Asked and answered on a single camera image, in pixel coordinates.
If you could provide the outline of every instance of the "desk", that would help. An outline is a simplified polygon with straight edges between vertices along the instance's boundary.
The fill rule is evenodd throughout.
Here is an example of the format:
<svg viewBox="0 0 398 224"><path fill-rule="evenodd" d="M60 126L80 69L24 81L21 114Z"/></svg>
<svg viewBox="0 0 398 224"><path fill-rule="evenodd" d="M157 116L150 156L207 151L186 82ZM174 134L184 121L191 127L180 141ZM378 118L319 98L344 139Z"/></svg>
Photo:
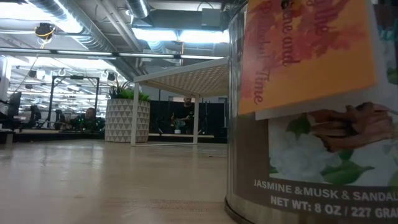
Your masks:
<svg viewBox="0 0 398 224"><path fill-rule="evenodd" d="M192 98L194 98L195 112L193 119L193 142L189 144L197 144L200 98L225 96L228 94L228 58L210 60L207 62L196 63L181 68L166 70L164 72L135 77L134 84L134 92L136 93L139 92L140 85L146 85L161 90L177 93L183 96L191 96ZM131 145L153 146L149 144L136 144L137 111L138 94L134 94L131 124Z"/></svg>

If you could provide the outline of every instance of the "geometric patterned planter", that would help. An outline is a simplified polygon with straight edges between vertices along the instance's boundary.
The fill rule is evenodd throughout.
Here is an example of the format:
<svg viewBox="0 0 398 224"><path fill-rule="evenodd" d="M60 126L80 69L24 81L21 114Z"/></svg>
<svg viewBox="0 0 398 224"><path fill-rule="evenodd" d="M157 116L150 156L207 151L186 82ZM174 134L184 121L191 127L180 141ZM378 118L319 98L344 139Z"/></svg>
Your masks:
<svg viewBox="0 0 398 224"><path fill-rule="evenodd" d="M132 122L130 99L111 99L106 105L105 141L130 142ZM136 142L147 142L150 103L138 101Z"/></svg>

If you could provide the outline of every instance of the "orange label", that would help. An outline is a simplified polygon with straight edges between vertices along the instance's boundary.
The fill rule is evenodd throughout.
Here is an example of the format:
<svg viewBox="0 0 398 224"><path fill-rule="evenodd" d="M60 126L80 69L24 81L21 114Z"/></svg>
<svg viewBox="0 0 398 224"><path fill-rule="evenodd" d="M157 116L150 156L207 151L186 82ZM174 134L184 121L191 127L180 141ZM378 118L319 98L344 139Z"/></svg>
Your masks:
<svg viewBox="0 0 398 224"><path fill-rule="evenodd" d="M249 0L239 113L375 85L368 4Z"/></svg>

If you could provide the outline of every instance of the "potted plant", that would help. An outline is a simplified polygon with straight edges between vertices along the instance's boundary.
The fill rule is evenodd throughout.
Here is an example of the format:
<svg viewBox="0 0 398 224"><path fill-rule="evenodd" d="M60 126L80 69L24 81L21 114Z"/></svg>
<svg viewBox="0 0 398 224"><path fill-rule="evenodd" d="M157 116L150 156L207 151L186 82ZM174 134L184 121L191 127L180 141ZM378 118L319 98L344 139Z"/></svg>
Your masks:
<svg viewBox="0 0 398 224"><path fill-rule="evenodd" d="M134 90L130 82L111 86L106 105L105 141L130 142ZM149 95L139 93L136 142L147 142L149 135Z"/></svg>

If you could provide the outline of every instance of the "white lattice roof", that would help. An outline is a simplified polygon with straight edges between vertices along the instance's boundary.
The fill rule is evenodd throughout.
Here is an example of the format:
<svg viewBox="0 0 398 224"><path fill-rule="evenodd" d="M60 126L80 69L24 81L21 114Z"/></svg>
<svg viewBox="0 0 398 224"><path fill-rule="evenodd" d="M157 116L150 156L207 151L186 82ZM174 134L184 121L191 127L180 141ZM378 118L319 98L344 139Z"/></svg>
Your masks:
<svg viewBox="0 0 398 224"><path fill-rule="evenodd" d="M221 58L136 77L134 82L181 95L207 97L227 95L228 80L228 58Z"/></svg>

